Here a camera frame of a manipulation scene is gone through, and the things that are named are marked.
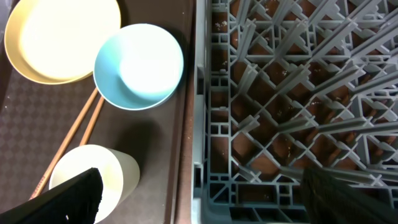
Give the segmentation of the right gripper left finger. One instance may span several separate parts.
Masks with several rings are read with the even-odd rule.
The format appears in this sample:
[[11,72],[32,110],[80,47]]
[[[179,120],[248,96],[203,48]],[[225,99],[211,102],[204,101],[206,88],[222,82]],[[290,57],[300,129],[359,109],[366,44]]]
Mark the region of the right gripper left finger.
[[90,168],[1,214],[1,224],[94,224],[102,199],[103,181]]

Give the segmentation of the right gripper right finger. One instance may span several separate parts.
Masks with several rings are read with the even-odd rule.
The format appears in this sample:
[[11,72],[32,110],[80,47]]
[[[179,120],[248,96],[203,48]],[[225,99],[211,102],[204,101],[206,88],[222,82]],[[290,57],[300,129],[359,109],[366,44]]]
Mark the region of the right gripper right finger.
[[310,223],[397,224],[397,211],[321,169],[303,171],[300,192]]

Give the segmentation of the pale green cup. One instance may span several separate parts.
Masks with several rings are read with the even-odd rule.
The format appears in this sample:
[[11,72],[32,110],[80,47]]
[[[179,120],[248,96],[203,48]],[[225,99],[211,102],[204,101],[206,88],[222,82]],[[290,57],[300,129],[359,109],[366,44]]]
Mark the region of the pale green cup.
[[99,223],[137,187],[140,168],[126,153],[94,144],[78,146],[57,162],[50,176],[49,189],[90,168],[99,170],[103,182],[102,199],[95,217],[95,222]]

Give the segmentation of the light blue bowl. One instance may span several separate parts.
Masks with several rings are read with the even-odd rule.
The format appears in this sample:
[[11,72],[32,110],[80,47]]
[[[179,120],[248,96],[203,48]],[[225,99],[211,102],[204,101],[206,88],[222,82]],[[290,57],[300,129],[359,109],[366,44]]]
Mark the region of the light blue bowl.
[[166,102],[184,70],[182,48],[167,30],[153,24],[123,27],[100,48],[93,80],[115,107],[140,111]]

